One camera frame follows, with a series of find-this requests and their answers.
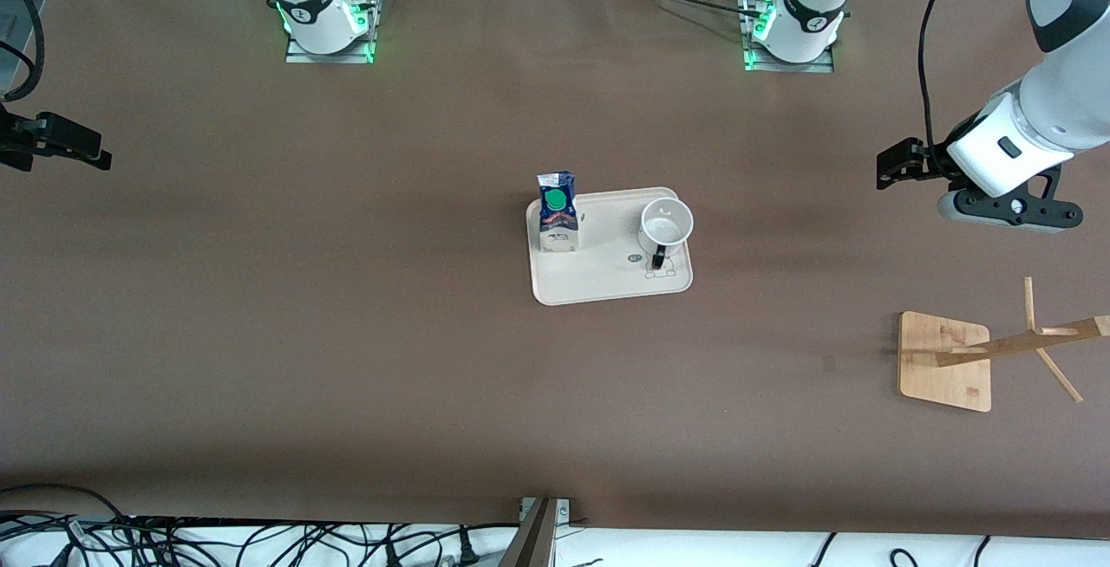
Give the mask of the blue white milk carton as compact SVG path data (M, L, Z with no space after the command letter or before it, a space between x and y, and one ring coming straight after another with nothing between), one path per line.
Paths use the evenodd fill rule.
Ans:
M576 204L576 175L559 171L541 173L539 251L575 252L581 245L581 223Z

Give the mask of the wooden cup rack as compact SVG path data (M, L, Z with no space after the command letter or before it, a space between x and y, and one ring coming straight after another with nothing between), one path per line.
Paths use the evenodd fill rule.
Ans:
M992 408L993 360L1035 354L1073 402L1083 402L1049 350L1063 343L1110 338L1110 315L1040 326L1035 283L1023 279L1025 331L992 338L980 323L904 311L898 315L898 393L904 397L987 413Z

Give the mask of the aluminium profile bar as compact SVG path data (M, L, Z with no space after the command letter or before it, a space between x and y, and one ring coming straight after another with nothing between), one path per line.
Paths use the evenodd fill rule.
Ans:
M519 524L497 567L552 567L554 566L555 505L551 497L543 497L532 508L527 519Z

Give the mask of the cream rabbit print tray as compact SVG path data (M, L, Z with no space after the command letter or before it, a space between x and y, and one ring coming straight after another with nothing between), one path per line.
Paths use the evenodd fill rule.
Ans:
M650 269L650 243L640 237L640 214L650 200L675 198L669 188L623 189L579 194L579 249L543 252L539 200L525 217L529 239L532 294L548 306L669 293L692 286L689 245L682 244L659 270Z

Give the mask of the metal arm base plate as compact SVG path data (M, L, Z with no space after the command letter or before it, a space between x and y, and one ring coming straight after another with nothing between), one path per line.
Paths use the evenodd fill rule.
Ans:
M380 0L316 0L312 10L282 0L275 2L287 34L287 62L375 61Z
M739 16L741 30L741 60L747 72L781 72L830 74L835 70L833 45L825 45L823 53L810 62L788 62L773 55L760 36L780 18L771 0L736 0L739 10L753 11L754 16Z

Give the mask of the small metal bracket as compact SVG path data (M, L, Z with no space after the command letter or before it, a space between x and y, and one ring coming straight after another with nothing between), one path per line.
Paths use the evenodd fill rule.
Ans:
M519 500L519 523L524 523L527 519L532 508L538 503L535 497L524 497ZM571 524L571 500L569 499L552 499L552 503L556 507L558 514L555 515L555 526L568 526Z

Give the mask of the white cup black handle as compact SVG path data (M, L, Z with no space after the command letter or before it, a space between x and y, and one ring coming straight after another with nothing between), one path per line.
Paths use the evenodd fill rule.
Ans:
M689 240L695 226L690 207L678 198L655 198L640 210L637 239L650 273L663 269Z

